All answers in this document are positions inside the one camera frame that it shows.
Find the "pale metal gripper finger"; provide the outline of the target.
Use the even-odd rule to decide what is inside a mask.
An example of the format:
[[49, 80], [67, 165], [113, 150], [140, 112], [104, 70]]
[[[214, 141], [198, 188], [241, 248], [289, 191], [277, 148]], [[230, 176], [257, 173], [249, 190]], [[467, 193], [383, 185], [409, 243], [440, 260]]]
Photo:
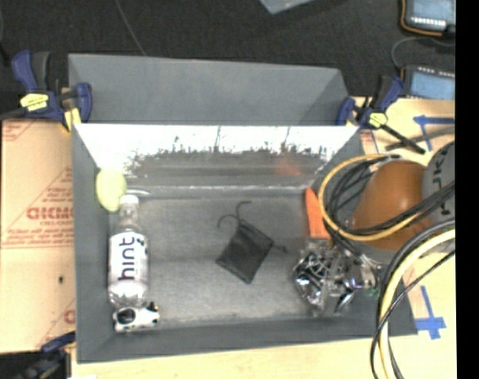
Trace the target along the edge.
[[339, 296], [339, 301], [336, 306], [337, 311], [347, 311], [350, 308], [354, 299], [355, 291], [354, 288], [349, 287], [345, 287], [342, 290], [342, 294]]
[[326, 283], [321, 289], [320, 305], [324, 316], [331, 316], [335, 313], [338, 304], [338, 291], [333, 285]]

